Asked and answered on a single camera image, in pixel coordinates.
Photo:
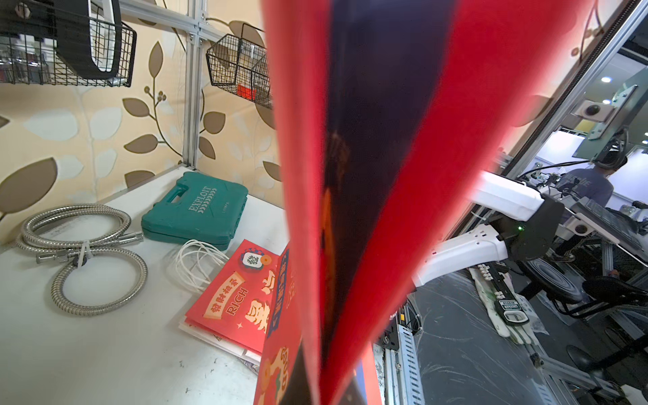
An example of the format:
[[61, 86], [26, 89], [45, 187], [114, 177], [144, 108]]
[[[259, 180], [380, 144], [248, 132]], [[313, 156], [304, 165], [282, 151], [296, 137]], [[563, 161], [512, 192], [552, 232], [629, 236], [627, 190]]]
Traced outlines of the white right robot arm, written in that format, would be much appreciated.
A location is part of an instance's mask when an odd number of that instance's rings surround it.
[[480, 174], [471, 201], [493, 210], [494, 215], [437, 246], [413, 276], [416, 288], [479, 264], [541, 258], [550, 248], [565, 211], [562, 202], [487, 171]]

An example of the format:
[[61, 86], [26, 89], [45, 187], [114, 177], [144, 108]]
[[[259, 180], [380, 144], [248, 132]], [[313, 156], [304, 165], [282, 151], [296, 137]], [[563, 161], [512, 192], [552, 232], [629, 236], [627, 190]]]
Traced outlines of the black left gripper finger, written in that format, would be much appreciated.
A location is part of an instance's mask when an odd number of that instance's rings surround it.
[[303, 349], [299, 349], [289, 383], [280, 405], [311, 405], [312, 395], [307, 380]]

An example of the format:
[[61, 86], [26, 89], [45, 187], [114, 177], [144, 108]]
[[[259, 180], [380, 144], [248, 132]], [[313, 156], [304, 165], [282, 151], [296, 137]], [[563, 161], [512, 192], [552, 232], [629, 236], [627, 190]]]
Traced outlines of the red paper bag front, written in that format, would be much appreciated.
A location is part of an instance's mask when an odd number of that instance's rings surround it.
[[184, 320], [261, 355], [279, 255], [244, 240]]

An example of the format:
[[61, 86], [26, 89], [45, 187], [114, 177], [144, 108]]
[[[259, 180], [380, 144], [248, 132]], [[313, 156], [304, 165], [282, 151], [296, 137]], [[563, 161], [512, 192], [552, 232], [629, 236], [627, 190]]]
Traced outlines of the red paper bag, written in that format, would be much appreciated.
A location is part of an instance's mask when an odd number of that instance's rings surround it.
[[364, 404], [356, 367], [530, 110], [585, 1], [265, 1], [290, 243], [254, 401], [303, 349], [312, 404]]
[[244, 240], [184, 320], [261, 355], [279, 255]]

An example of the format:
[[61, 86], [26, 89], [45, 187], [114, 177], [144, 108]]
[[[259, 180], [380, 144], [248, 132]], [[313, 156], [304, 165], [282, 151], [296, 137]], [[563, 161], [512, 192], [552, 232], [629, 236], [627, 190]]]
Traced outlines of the white Happy Every Day bag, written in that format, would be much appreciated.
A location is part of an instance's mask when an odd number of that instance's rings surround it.
[[245, 349], [242, 346], [234, 344], [223, 337], [219, 337], [212, 332], [206, 331], [201, 327], [193, 326], [187, 320], [179, 322], [179, 329], [208, 345], [223, 350], [228, 354], [232, 354], [239, 359], [253, 364], [254, 366], [260, 366], [261, 356], [259, 354], [252, 352], [250, 349]]

